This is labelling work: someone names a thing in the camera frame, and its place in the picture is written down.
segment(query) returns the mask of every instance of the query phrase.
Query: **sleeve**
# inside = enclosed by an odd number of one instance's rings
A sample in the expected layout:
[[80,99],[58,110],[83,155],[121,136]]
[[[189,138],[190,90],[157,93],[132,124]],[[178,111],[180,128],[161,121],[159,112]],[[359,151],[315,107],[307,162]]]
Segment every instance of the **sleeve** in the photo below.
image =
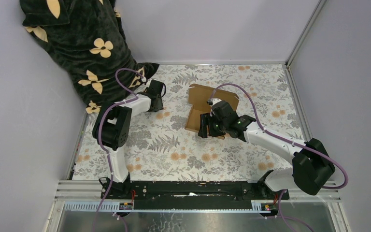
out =
[[69,24],[69,14],[63,0],[20,0],[26,17],[24,27]]

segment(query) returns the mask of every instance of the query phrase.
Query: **red wire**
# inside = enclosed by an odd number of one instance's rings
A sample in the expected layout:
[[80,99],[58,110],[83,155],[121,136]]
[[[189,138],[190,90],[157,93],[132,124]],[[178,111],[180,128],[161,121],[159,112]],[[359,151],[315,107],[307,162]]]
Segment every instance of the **red wire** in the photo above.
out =
[[275,195],[274,204],[276,204],[277,200],[278,200],[278,194]]
[[131,197],[131,204],[133,205],[134,197],[136,197],[136,191],[132,190],[131,191],[132,197]]

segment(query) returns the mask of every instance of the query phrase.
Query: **black mounting plate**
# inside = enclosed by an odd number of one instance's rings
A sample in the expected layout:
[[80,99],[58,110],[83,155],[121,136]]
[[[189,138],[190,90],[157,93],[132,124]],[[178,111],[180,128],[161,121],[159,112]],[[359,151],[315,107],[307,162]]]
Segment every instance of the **black mounting plate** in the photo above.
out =
[[[110,179],[103,182],[107,189]],[[251,209],[251,200],[275,199],[276,194],[264,189],[261,182],[246,181],[130,181],[113,182],[106,199],[127,199],[131,201],[132,190],[136,191],[135,209]],[[289,193],[283,200],[289,199]]]

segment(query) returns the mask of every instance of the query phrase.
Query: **white cable clip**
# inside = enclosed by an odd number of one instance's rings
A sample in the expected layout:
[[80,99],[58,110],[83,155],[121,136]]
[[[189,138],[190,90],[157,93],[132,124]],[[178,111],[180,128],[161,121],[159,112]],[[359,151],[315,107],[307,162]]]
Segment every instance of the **white cable clip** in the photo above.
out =
[[147,78],[145,76],[142,75],[142,81],[143,83],[146,83],[147,82]]

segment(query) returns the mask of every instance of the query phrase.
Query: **cardboard flap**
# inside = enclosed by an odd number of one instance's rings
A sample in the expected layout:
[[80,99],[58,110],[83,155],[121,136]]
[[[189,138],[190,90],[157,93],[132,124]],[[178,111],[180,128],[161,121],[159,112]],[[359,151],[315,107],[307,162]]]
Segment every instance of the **cardboard flap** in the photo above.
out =
[[[207,100],[211,96],[214,88],[208,86],[202,86],[198,84],[191,84],[188,90],[188,103],[193,104],[194,109],[210,112],[211,107],[207,104]],[[219,98],[221,100],[227,101],[233,110],[237,110],[238,102],[240,99],[236,93],[228,92],[225,90],[218,89],[214,98]]]

